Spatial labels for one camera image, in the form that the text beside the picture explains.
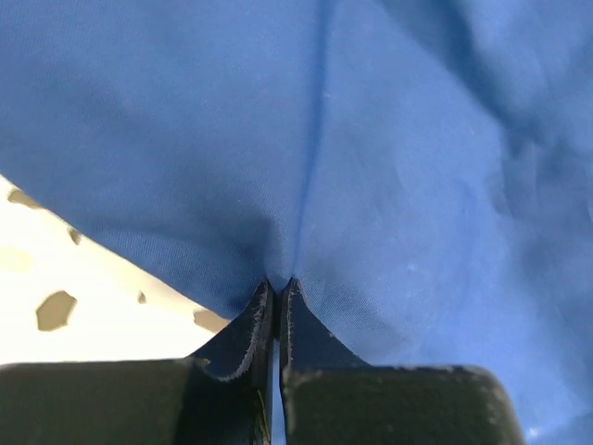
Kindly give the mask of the blue surgical cloth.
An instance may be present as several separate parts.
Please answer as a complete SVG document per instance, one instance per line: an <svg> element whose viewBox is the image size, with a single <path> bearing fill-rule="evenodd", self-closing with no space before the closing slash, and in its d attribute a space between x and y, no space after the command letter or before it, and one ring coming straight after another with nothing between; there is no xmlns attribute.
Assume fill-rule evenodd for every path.
<svg viewBox="0 0 593 445"><path fill-rule="evenodd" d="M588 1L5 1L1 173L222 317L296 277L592 440Z"/></svg>

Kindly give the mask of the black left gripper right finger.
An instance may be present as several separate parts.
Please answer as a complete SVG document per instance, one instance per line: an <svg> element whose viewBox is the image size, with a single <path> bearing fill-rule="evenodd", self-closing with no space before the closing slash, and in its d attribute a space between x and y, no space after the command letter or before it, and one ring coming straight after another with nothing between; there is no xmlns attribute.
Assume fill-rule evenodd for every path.
<svg viewBox="0 0 593 445"><path fill-rule="evenodd" d="M499 381L476 366L372 366L310 310L291 279L279 319L289 444L516 445L525 442Z"/></svg>

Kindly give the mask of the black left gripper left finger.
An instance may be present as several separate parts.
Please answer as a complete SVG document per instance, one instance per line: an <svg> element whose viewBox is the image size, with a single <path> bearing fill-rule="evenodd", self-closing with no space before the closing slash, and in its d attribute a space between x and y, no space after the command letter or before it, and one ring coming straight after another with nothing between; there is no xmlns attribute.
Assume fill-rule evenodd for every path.
<svg viewBox="0 0 593 445"><path fill-rule="evenodd" d="M271 443L273 297L184 358L2 366L2 443Z"/></svg>

